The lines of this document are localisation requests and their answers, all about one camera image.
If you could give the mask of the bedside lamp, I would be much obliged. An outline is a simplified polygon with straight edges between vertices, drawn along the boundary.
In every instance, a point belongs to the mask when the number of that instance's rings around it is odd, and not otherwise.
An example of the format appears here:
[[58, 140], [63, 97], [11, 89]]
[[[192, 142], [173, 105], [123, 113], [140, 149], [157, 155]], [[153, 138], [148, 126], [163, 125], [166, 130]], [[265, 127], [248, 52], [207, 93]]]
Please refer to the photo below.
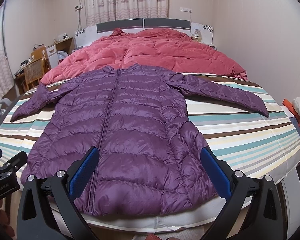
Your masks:
[[202, 33], [199, 29], [195, 29], [194, 31], [191, 31], [191, 38], [194, 41], [201, 42], [202, 41]]

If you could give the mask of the patterned white pink curtain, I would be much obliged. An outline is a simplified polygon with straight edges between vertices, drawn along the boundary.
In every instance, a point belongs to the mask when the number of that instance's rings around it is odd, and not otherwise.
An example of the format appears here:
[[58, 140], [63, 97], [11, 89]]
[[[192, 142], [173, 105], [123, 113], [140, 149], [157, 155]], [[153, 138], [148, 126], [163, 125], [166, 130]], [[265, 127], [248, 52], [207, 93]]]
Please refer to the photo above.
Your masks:
[[85, 0], [87, 25], [134, 18], [167, 18], [168, 0]]

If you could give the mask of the wooden desk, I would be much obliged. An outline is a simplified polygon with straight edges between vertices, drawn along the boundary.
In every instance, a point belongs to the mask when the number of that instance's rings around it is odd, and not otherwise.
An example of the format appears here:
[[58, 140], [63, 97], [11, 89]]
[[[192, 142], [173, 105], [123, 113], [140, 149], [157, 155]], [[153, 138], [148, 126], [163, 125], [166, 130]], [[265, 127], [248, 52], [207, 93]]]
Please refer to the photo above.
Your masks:
[[27, 67], [27, 65], [23, 66], [14, 74], [14, 76], [15, 76], [14, 81], [18, 88], [19, 94], [24, 94], [29, 90], [29, 85], [27, 84], [26, 78], [25, 78], [26, 67]]

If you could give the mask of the wall power socket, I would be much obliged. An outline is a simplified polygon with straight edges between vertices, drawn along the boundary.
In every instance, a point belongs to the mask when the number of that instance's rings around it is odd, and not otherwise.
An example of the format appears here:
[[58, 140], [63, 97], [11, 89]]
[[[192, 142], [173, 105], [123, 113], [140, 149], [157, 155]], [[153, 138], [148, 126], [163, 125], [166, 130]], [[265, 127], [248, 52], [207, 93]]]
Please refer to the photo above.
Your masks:
[[180, 7], [179, 11], [181, 11], [181, 12], [188, 12], [188, 13], [192, 12], [192, 10], [190, 8], [183, 8], [183, 7]]

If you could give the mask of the wooden chair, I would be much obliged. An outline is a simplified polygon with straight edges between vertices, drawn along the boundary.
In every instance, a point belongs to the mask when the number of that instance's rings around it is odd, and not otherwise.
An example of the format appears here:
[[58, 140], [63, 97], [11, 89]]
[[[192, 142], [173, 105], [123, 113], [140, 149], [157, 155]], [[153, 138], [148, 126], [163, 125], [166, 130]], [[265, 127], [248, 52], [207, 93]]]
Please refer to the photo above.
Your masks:
[[40, 84], [45, 75], [45, 61], [43, 58], [33, 60], [24, 68], [25, 85], [27, 90]]

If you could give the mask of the purple quilted down jacket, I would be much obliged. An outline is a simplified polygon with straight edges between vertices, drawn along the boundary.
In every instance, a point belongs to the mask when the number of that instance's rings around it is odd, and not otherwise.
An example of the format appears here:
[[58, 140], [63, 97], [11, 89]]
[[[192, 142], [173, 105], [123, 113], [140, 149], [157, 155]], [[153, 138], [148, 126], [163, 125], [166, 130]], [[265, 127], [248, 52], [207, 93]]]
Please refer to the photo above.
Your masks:
[[189, 96], [269, 114], [259, 96], [242, 89], [161, 67], [107, 66], [53, 92], [39, 85], [15, 110], [12, 121], [55, 107], [21, 181], [66, 170], [94, 146], [100, 161], [75, 200], [82, 213], [165, 215], [203, 204], [216, 190], [200, 162], [207, 142], [188, 118]]

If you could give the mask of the white grey bed headboard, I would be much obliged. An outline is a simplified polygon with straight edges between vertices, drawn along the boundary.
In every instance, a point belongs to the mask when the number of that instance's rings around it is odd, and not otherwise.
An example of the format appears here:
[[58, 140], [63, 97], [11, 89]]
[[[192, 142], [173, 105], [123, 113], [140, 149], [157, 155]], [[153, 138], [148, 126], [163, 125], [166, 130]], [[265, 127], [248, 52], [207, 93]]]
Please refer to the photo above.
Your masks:
[[172, 18], [136, 18], [98, 23], [75, 32], [75, 47], [89, 46], [102, 36], [109, 36], [116, 28], [122, 29], [125, 33], [137, 33], [151, 28], [170, 28], [188, 36], [200, 34], [203, 44], [210, 46], [214, 50], [217, 49], [217, 46], [212, 43], [214, 32], [212, 26]]

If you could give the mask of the red pink quilted duvet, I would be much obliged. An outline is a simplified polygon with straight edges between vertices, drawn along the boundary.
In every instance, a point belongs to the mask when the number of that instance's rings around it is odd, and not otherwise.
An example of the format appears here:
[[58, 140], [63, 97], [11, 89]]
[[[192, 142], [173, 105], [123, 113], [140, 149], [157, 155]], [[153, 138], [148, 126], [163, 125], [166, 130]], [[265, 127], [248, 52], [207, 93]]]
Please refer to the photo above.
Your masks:
[[207, 44], [193, 41], [170, 28], [145, 29], [136, 34], [117, 28], [66, 57], [48, 71], [45, 85], [111, 66], [126, 69], [134, 64], [159, 66], [179, 73], [208, 73], [247, 80], [247, 72], [236, 61]]

